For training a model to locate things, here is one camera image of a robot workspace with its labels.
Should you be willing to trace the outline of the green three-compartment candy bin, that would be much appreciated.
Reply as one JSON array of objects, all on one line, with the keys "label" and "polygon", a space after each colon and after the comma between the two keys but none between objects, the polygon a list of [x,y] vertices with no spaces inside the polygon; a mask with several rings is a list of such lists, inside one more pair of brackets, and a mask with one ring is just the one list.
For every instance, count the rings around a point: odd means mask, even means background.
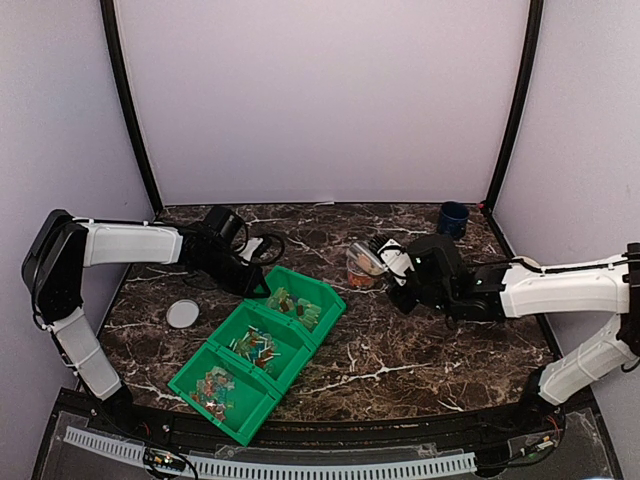
[{"label": "green three-compartment candy bin", "polygon": [[246,446],[345,310],[345,301],[330,285],[276,266],[168,386]]}]

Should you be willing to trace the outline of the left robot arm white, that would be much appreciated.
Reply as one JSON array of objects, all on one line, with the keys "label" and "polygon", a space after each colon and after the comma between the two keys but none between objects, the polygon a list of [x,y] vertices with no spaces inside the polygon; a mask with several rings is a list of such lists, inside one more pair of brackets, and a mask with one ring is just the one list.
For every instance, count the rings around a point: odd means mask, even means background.
[{"label": "left robot arm white", "polygon": [[251,233],[236,212],[221,205],[188,224],[97,219],[58,208],[48,213],[29,247],[21,277],[36,326],[51,336],[87,393],[104,404],[103,421],[120,436],[131,436],[141,427],[140,412],[128,404],[130,389],[88,317],[92,270],[179,266],[231,295],[258,298],[268,290],[265,267],[278,259],[268,251],[282,244],[274,234]]}]

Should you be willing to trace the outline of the silver metal scoop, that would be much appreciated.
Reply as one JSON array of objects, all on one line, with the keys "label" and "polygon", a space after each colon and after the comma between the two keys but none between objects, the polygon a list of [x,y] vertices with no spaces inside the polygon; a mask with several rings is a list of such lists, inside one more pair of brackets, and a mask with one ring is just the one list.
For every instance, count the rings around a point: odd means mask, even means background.
[{"label": "silver metal scoop", "polygon": [[378,277],[387,272],[384,262],[364,242],[352,243],[347,249],[347,257],[371,277]]}]

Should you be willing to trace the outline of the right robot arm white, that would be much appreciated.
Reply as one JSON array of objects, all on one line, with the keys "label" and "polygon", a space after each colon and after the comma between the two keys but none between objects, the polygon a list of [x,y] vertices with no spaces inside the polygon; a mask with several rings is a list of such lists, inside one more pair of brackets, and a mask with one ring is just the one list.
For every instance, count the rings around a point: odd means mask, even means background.
[{"label": "right robot arm white", "polygon": [[639,246],[583,263],[542,266],[528,257],[468,265],[447,235],[420,236],[403,246],[385,237],[370,242],[375,262],[395,285],[403,313],[417,305],[452,321],[498,322],[544,315],[587,320],[572,350],[528,378],[510,424],[534,432],[549,411],[611,371],[639,361]]}]

